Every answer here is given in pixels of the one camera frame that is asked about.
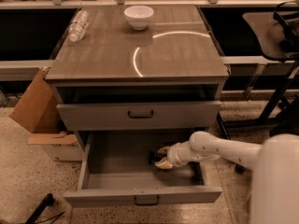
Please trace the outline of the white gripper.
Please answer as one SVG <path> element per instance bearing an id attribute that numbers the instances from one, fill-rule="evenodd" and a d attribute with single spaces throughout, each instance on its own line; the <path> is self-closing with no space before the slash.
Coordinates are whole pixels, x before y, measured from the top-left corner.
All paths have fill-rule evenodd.
<path id="1" fill-rule="evenodd" d="M 173 166 L 181 167 L 188 163 L 190 154 L 190 147 L 187 142 L 176 143 L 173 146 L 161 147 L 157 151 L 158 154 L 167 154 L 167 158 L 162 158 L 160 161 L 156 161 L 154 165 L 157 168 L 169 170 Z"/>

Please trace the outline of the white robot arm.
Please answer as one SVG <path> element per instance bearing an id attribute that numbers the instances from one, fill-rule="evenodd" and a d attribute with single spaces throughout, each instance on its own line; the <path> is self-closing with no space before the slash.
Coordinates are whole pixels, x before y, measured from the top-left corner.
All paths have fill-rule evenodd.
<path id="1" fill-rule="evenodd" d="M 171 169 L 214 155 L 252 171 L 249 224 L 299 224 L 299 136 L 279 134 L 262 144 L 195 132 L 188 141 L 162 147 L 155 165 Z"/>

